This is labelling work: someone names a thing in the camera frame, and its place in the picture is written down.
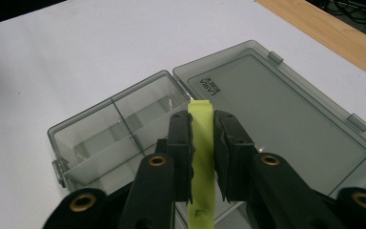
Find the black cable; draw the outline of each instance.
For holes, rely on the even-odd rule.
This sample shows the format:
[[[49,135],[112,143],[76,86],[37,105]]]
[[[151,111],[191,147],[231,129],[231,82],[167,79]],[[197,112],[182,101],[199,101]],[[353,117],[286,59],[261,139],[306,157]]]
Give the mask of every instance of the black cable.
[[[364,13],[366,13],[366,5],[352,2],[349,0],[343,0],[343,1],[331,0],[331,2],[333,2],[338,9],[338,10],[332,10],[327,6],[324,10],[327,11],[328,13],[330,13],[331,15],[335,15],[335,16],[344,15],[344,16],[347,16],[350,20],[352,20],[355,23],[366,25],[366,17],[353,16],[353,13],[358,12],[358,11],[363,11]]]

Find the box lid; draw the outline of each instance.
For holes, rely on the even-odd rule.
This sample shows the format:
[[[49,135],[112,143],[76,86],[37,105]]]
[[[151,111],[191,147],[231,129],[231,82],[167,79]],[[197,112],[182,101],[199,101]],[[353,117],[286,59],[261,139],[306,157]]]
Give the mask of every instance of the box lid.
[[[194,99],[235,115],[260,152],[286,158],[315,190],[366,188],[366,123],[248,41],[173,70]]]

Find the yellow foam strip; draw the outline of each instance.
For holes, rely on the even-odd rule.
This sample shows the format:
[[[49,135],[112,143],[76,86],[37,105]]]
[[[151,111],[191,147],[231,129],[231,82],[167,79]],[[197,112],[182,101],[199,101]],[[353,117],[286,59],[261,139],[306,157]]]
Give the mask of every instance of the yellow foam strip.
[[[189,203],[189,229],[214,228],[214,112],[209,100],[193,100],[188,106],[193,128],[193,204]]]

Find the black plastic part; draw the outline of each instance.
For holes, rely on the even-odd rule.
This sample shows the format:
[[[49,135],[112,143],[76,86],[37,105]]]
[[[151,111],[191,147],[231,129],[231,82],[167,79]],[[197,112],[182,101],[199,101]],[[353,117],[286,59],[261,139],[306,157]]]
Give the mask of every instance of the black plastic part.
[[[166,154],[167,151],[168,151],[168,140],[167,139],[158,139],[156,141],[155,153]]]
[[[141,160],[118,228],[174,228],[173,165],[166,154]]]
[[[277,228],[345,228],[283,157],[255,155],[251,174]]]
[[[366,228],[366,190],[345,188],[337,196],[335,203],[342,214],[339,216],[348,228]]]
[[[253,229],[275,229],[275,220],[260,195],[254,181],[249,182],[249,197],[246,202],[246,215]]]
[[[92,207],[85,211],[74,212],[71,209],[71,203],[80,195],[90,194],[95,197]],[[106,194],[98,189],[81,189],[65,197],[55,211],[47,220],[44,229],[97,229],[105,228],[108,224],[103,219],[103,213],[106,206]]]
[[[234,115],[214,112],[213,148],[222,198],[227,201],[246,201],[251,180],[249,165],[257,149]]]
[[[108,195],[106,207],[102,213],[103,216],[101,219],[108,222],[108,226],[103,228],[116,229],[118,227],[118,222],[121,219],[131,188],[132,182]]]
[[[188,114],[187,111],[181,111],[171,116],[168,132],[167,154],[172,156],[174,159],[174,180],[176,187],[175,201],[192,201],[192,116]]]

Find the box latch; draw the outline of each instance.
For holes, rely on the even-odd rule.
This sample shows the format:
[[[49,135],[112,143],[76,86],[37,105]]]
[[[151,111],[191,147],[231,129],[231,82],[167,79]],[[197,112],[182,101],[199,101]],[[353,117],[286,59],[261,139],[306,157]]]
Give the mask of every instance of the box latch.
[[[58,162],[58,160],[55,160],[55,161],[53,161],[52,162],[52,167],[53,167],[53,169],[54,169],[54,172],[55,172],[55,175],[56,175],[56,177],[57,177],[57,180],[58,180],[58,183],[59,184],[61,184],[61,186],[63,187],[63,188],[65,188],[66,187],[66,185],[65,185],[65,180],[64,180],[64,178],[61,176],[61,169],[60,169],[60,165],[59,165],[59,162]]]
[[[269,57],[269,59],[271,59],[276,65],[281,64],[284,60],[277,53],[273,51],[269,52],[269,55],[267,57]]]
[[[366,131],[366,122],[361,119],[357,114],[350,115],[347,120],[349,120],[350,123],[352,123],[355,127],[357,127],[360,131],[365,132]]]

